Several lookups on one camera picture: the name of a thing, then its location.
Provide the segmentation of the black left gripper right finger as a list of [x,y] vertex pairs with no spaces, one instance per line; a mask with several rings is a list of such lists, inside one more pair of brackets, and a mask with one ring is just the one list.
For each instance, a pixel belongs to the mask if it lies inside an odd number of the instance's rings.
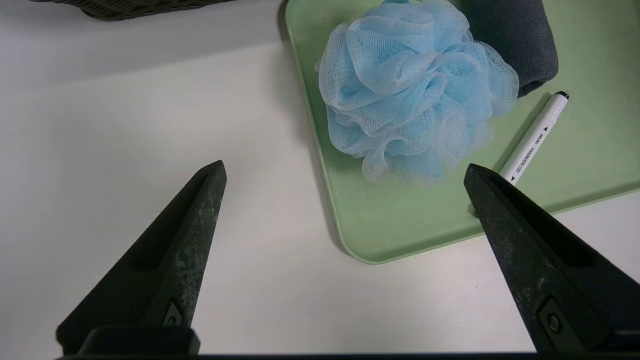
[[633,278],[493,170],[463,183],[537,353],[639,354]]

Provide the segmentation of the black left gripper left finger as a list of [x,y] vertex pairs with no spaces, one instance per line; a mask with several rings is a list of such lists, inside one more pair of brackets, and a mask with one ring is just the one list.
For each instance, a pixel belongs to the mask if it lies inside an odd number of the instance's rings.
[[198,353],[191,324],[226,190],[199,169],[55,331],[64,353]]

